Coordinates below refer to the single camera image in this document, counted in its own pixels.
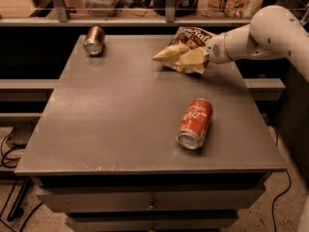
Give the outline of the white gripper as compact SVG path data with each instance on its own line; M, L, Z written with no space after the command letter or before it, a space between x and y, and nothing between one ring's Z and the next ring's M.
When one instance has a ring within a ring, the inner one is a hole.
M162 63L176 63L180 59L182 65L204 64L207 59L215 64L229 63L233 59L226 49L225 38L225 33L216 35L208 40L206 48L198 47L191 51L185 44L171 44L158 52L152 60Z

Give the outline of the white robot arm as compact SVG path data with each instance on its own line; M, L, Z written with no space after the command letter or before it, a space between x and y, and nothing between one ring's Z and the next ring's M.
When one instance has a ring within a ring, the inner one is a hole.
M202 73L206 63L224 64L242 59L288 59L309 81L309 33L289 10L267 6L249 24L219 35L209 34L194 49L184 43L165 47L153 57L180 71Z

